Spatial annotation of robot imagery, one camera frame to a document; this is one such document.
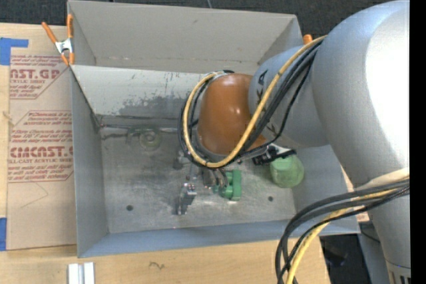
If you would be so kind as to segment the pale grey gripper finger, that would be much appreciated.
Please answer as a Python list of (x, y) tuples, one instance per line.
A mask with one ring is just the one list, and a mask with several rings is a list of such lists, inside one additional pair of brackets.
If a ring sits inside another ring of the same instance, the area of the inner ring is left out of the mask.
[(180, 192), (179, 192), (179, 196), (177, 198), (176, 201), (176, 214), (177, 215), (185, 215), (186, 211), (187, 211), (187, 203), (186, 203), (186, 195), (187, 195), (187, 185), (186, 183), (183, 183), (181, 188), (180, 188)]
[(197, 195), (196, 186), (188, 182), (186, 185), (186, 205), (190, 206)]

